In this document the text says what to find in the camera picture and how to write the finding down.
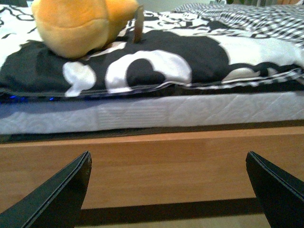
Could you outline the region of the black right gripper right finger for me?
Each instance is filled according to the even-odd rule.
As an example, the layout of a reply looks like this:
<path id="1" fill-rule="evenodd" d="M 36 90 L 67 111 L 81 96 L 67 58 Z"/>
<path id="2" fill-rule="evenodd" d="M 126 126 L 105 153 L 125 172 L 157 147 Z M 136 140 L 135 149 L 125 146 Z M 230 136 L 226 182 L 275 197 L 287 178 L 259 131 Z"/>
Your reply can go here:
<path id="1" fill-rule="evenodd" d="M 304 226 L 304 182 L 251 151 L 246 169 L 253 191 L 272 228 Z"/>

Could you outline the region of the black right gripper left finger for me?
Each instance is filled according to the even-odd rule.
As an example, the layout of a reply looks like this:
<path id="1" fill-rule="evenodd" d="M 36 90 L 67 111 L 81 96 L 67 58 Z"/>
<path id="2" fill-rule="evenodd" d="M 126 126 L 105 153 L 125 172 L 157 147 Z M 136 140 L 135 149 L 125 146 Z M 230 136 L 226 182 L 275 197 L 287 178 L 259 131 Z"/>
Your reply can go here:
<path id="1" fill-rule="evenodd" d="M 74 228 L 92 169 L 86 151 L 0 214 L 2 228 Z"/>

